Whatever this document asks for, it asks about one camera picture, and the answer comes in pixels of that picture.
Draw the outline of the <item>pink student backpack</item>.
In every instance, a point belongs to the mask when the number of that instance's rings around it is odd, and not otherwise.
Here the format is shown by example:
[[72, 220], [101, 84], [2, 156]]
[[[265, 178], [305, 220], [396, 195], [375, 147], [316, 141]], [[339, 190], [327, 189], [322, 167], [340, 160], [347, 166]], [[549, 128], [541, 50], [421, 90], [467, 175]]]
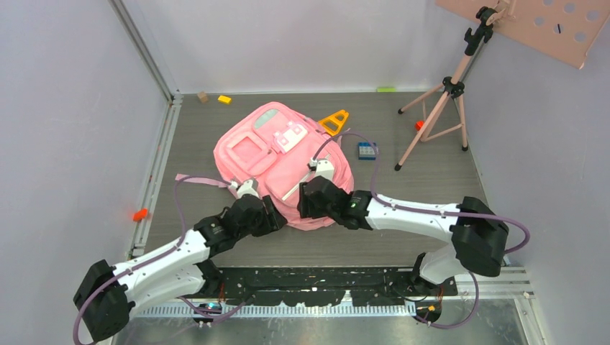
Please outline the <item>pink student backpack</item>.
[[214, 150], [218, 180], [189, 178], [178, 174], [177, 180], [227, 188], [232, 180], [243, 183], [254, 178], [260, 197], [270, 196], [286, 218], [288, 226], [311, 231], [331, 226], [331, 218], [301, 218], [297, 204], [299, 185], [310, 181], [310, 159], [327, 159], [334, 165], [332, 182], [350, 192], [354, 177], [342, 151], [313, 119], [278, 102], [266, 103], [223, 134]]

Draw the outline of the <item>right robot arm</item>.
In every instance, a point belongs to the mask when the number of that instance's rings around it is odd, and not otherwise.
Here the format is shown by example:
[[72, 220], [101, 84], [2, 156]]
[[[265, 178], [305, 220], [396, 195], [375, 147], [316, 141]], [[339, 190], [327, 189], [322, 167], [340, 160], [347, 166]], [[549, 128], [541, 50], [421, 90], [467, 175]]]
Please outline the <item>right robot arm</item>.
[[499, 276], [509, 234], [508, 226], [474, 197], [445, 205], [415, 203], [368, 190], [348, 193], [323, 177], [300, 185], [298, 210], [303, 219], [329, 217], [347, 229], [397, 230], [444, 241], [443, 248], [421, 253], [407, 278], [420, 295], [462, 273]]

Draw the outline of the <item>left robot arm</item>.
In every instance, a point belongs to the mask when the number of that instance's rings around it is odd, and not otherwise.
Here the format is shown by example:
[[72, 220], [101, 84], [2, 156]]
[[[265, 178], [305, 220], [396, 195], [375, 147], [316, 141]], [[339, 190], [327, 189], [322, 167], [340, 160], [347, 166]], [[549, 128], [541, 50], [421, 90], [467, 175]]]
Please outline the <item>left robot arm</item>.
[[212, 257], [247, 236], [265, 236], [286, 224], [270, 197], [244, 195], [141, 257], [114, 265], [104, 259], [95, 262], [73, 297], [78, 309], [74, 343], [81, 342], [80, 325], [86, 326], [97, 344], [119, 333], [133, 316], [149, 307], [196, 293], [215, 296], [221, 275]]

